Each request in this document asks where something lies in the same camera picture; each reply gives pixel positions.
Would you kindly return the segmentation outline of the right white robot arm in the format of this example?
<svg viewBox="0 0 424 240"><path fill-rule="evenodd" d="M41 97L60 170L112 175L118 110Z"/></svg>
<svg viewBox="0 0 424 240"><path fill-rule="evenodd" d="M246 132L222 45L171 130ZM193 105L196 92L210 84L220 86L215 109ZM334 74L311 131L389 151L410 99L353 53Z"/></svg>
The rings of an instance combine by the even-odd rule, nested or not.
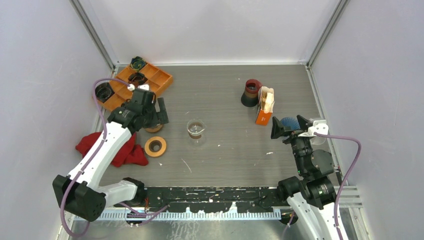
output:
<svg viewBox="0 0 424 240"><path fill-rule="evenodd" d="M297 224L305 231L309 240L347 240L337 193L329 175L334 173L332 154L322 149L313 149L316 138L323 140L329 133L325 119L286 117L272 118L270 137L283 137L283 143L290 145L297 167L298 176L278 182L277 198L283 205L290 206Z"/></svg>

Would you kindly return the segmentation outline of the dark wooden dripper stand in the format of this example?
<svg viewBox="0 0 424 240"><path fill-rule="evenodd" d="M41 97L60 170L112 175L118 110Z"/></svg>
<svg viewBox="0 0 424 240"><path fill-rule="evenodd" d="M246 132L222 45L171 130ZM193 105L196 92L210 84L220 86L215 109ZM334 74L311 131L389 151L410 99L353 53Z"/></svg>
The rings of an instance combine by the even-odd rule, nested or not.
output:
<svg viewBox="0 0 424 240"><path fill-rule="evenodd" d="M155 127L145 128L144 130L148 133L157 133L163 128L163 124L158 124Z"/></svg>

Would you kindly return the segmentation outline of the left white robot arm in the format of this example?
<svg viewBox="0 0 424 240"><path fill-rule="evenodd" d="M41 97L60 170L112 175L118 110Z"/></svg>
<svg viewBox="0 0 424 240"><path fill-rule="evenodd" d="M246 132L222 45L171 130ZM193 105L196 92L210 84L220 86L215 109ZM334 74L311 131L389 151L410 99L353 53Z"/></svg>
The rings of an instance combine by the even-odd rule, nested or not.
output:
<svg viewBox="0 0 424 240"><path fill-rule="evenodd" d="M106 169L124 144L141 129L169 123L165 100L149 90L135 89L129 101L115 108L104 130L68 175L57 175L52 187L59 207L89 222L104 209L129 202L141 206L147 197L143 182L131 177L100 186Z"/></svg>

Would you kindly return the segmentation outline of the blue glass dripper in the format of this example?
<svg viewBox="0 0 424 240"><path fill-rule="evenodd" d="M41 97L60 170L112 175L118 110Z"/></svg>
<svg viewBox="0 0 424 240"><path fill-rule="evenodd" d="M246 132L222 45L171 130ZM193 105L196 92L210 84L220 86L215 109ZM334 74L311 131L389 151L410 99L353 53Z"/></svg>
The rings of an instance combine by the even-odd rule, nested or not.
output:
<svg viewBox="0 0 424 240"><path fill-rule="evenodd" d="M283 117L280 122L283 126L290 127L292 131L301 129L298 120L294 117Z"/></svg>

